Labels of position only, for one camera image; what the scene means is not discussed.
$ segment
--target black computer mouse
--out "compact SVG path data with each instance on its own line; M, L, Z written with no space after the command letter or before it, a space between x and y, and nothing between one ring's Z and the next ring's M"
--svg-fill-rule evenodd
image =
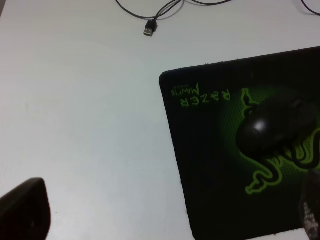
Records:
M240 125L236 143L249 158L272 155L310 134L316 115L309 100L296 92L285 92L263 101Z

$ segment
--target mouse pad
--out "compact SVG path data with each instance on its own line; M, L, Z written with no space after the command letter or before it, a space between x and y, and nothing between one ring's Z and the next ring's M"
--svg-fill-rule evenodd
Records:
M302 181L320 162L319 60L315 47L160 76L196 240L246 240L302 227ZM243 155L236 144L241 122L262 101L287 91L313 99L317 128L264 162Z

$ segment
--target desk surface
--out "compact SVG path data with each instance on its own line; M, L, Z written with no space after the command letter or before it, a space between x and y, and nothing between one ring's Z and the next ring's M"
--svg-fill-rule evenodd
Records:
M121 0L154 15L168 0ZM162 72L319 45L299 0L185 3L146 22L114 0L8 0L0 19L0 195L45 179L48 240L191 240ZM306 240L302 229L265 240Z

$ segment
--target usb connector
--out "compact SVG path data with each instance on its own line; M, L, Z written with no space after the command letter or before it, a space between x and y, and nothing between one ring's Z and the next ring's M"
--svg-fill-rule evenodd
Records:
M145 29L144 29L144 35L148 36L148 37L152 37L152 35L154 34L154 32L157 30L157 21L155 19L153 20L148 20L148 22L145 25Z

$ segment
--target green snake logo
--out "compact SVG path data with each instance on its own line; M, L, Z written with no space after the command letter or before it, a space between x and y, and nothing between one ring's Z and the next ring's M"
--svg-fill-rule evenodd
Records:
M243 119L248 117L259 105L259 102L254 101L251 97L248 88L242 89L241 102ZM282 182L282 167L285 161L301 172L319 166L320 128L316 129L307 139L297 139L292 145L285 146L271 158L258 161L240 154L244 159L260 168L253 173L253 182L245 188L245 191L249 195L261 193L268 186L276 186Z

